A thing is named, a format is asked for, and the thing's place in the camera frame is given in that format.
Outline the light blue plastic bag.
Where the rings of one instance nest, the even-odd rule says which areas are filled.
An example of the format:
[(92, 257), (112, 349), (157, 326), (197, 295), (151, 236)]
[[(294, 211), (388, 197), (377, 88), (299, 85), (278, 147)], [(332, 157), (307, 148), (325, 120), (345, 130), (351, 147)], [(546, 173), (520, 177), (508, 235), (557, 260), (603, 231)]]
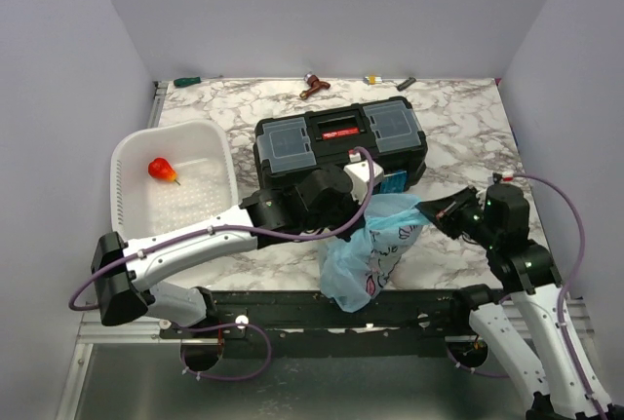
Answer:
[(318, 247), (320, 291), (346, 313), (367, 306), (386, 287), (403, 255), (429, 224), (411, 194), (379, 194), (365, 210), (365, 226), (348, 242)]

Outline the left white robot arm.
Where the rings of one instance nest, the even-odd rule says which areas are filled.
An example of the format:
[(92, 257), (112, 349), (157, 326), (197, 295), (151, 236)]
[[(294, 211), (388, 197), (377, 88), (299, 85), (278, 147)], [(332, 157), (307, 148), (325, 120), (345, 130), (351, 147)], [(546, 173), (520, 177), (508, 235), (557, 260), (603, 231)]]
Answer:
[(117, 232), (101, 236), (92, 262), (101, 323), (124, 325), (150, 316), (196, 337), (209, 335), (216, 314), (207, 292), (170, 284), (169, 277), (219, 257), (309, 241), (312, 231), (320, 239), (346, 238), (363, 220), (354, 191), (366, 185), (339, 167), (319, 168), (296, 184), (260, 189), (174, 232), (132, 240)]

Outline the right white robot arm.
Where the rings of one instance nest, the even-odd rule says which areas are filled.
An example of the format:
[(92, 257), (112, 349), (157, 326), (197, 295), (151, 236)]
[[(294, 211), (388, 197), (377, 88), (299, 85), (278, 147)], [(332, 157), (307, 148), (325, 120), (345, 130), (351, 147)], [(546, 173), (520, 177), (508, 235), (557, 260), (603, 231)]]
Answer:
[(466, 187), (417, 208), (446, 236), (468, 237), (485, 250), (490, 271), (520, 312), (529, 341), (492, 289), (469, 286), (454, 293), (448, 321), (455, 331), (484, 339), (520, 395), (526, 418), (622, 418), (622, 406), (602, 386), (573, 326), (552, 254), (528, 235), (530, 206), (522, 189), (503, 179), (482, 200)]

